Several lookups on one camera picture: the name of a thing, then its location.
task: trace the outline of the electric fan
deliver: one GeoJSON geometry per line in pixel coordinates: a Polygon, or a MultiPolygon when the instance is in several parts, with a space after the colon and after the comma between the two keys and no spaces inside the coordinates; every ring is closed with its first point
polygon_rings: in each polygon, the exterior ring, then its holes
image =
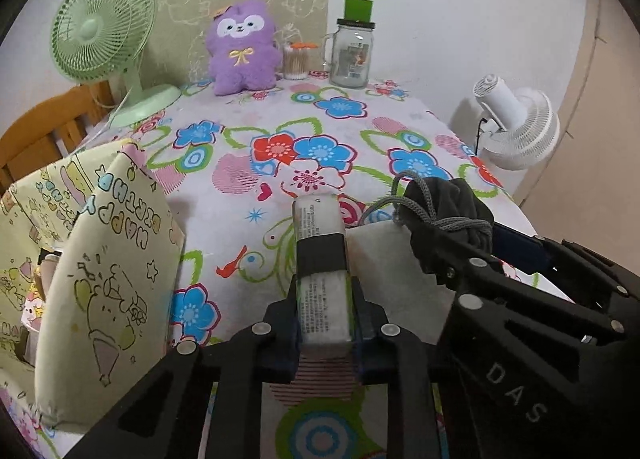
{"type": "Polygon", "coordinates": [[[522,170],[546,158],[559,139],[558,115],[543,92],[530,88],[512,92],[495,74],[474,87],[476,100],[489,120],[481,136],[489,161],[505,170],[522,170]]]}
{"type": "Polygon", "coordinates": [[[112,127],[143,120],[175,102],[180,89],[163,84],[142,89],[138,55],[156,14],[155,0],[64,0],[53,20],[51,53],[58,70],[77,83],[121,74],[126,103],[111,117],[112,127]]]}

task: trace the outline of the green fan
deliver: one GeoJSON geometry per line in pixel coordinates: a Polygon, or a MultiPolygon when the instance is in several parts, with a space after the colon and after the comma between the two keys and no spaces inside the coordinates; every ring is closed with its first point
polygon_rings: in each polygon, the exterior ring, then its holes
{"type": "Polygon", "coordinates": [[[64,0],[51,30],[51,53],[58,70],[78,83],[122,74],[126,102],[111,126],[131,125],[171,105],[180,89],[163,84],[142,89],[138,55],[156,14],[155,0],[64,0]]]}

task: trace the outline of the jar handle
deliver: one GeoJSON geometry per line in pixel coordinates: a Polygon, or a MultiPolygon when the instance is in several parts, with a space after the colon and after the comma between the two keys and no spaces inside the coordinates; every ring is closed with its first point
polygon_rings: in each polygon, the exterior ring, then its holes
{"type": "Polygon", "coordinates": [[[322,47],[320,48],[320,55],[322,56],[322,70],[327,71],[326,67],[329,66],[328,72],[331,72],[331,62],[328,62],[326,59],[326,42],[329,37],[333,38],[334,35],[335,33],[327,33],[322,38],[322,47]]]}

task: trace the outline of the black lid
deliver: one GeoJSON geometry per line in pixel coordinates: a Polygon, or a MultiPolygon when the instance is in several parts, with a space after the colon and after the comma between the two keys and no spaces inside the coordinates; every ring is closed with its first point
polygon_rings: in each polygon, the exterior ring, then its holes
{"type": "Polygon", "coordinates": [[[361,22],[360,20],[338,19],[339,26],[351,26],[352,28],[363,28],[364,30],[373,30],[376,27],[375,22],[361,22]]]}

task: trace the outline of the red heart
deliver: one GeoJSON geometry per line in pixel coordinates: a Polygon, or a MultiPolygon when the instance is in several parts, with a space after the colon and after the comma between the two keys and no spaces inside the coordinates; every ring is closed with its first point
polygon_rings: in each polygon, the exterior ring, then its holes
{"type": "Polygon", "coordinates": [[[260,195],[258,195],[258,201],[267,201],[268,198],[271,197],[273,192],[271,191],[271,187],[266,183],[260,184],[260,195]]]}

